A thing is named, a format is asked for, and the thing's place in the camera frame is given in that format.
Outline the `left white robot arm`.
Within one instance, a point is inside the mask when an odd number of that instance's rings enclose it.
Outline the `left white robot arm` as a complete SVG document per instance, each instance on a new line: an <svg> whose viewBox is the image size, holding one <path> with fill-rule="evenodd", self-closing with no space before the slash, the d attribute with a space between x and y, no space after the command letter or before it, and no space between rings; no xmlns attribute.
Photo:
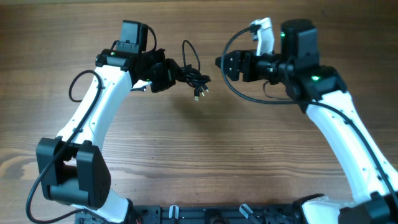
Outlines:
<svg viewBox="0 0 398 224"><path fill-rule="evenodd" d="M153 33L146 24L123 21L120 38L97 56L93 81L71 120L55 138L42 138L37 145L39 176L33 187L47 200L72 206L78 223L140 221L131 200L111 188L102 147L117 110L139 82L157 93L181 77L163 49L147 48Z"/></svg>

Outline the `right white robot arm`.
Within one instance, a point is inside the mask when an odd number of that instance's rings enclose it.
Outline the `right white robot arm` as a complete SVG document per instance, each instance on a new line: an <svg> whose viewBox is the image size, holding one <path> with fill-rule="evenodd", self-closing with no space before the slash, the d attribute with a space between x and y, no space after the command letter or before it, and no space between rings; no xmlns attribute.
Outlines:
<svg viewBox="0 0 398 224"><path fill-rule="evenodd" d="M348 180L352 201L314 194L296 202L302 223L396 223L397 171L384 157L361 121L346 83L331 66L320 64L318 31L308 19L280 27L280 53L274 52L269 18L255 20L247 31L254 50L224 48L216 58L227 85L264 80L283 84L286 99L267 105L298 105L322 132Z"/></svg>

